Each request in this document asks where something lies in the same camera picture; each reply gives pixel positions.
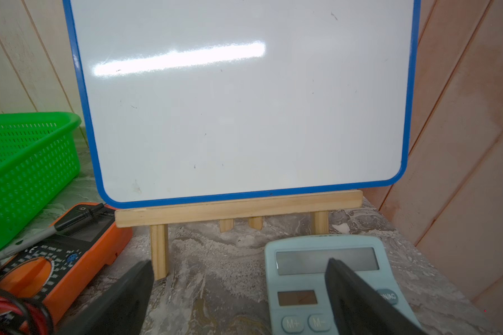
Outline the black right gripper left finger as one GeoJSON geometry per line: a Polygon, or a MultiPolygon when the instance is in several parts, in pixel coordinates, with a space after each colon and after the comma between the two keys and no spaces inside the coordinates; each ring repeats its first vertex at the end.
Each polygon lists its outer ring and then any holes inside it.
{"type": "Polygon", "coordinates": [[[60,328],[60,334],[139,334],[154,283],[152,262],[134,265],[121,279],[60,328]]]}

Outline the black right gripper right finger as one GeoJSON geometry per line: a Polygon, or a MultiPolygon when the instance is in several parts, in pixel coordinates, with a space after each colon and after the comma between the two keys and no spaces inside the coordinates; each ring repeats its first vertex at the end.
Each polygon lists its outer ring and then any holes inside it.
{"type": "Polygon", "coordinates": [[[325,282],[340,334],[424,333],[342,261],[328,260],[325,282]]]}

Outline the orange Victor multimeter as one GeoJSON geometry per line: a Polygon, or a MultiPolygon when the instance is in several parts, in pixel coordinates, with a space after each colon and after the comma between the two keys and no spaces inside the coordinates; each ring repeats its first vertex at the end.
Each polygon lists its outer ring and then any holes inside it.
{"type": "Polygon", "coordinates": [[[84,202],[0,251],[0,334],[52,334],[77,297],[130,242],[115,209],[84,202]]]}

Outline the green plastic basket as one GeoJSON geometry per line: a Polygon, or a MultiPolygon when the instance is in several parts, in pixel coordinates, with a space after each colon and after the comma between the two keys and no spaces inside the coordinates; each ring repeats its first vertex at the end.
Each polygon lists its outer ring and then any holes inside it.
{"type": "Polygon", "coordinates": [[[0,250],[80,172],[74,113],[0,114],[0,250]]]}

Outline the light blue calculator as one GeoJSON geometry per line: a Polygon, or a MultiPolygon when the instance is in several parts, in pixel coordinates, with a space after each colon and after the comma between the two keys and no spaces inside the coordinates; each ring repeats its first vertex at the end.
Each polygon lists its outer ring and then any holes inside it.
{"type": "Polygon", "coordinates": [[[340,334],[325,282],[328,260],[345,263],[418,327],[394,279],[383,243],[360,235],[315,235],[272,241],[265,273],[273,334],[340,334]]]}

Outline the wooden easel stand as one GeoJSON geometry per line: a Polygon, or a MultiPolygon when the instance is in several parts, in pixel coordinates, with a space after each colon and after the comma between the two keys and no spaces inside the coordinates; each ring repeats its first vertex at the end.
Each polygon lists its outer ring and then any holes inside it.
{"type": "Polygon", "coordinates": [[[311,232],[328,233],[329,213],[340,209],[356,209],[363,204],[361,190],[332,191],[304,195],[284,195],[268,198],[200,202],[186,205],[119,209],[115,222],[119,228],[148,226],[151,258],[155,279],[168,276],[169,226],[181,223],[217,221],[220,231],[234,227],[236,219],[247,219],[249,227],[261,230],[266,216],[311,214],[311,232]]]}

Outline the blue framed whiteboard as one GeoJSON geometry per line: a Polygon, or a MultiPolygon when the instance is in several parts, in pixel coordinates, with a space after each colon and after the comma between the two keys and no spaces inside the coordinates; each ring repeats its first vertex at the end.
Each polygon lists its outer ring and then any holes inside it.
{"type": "Polygon", "coordinates": [[[65,1],[96,187],[119,209],[395,184],[420,1],[65,1]]]}

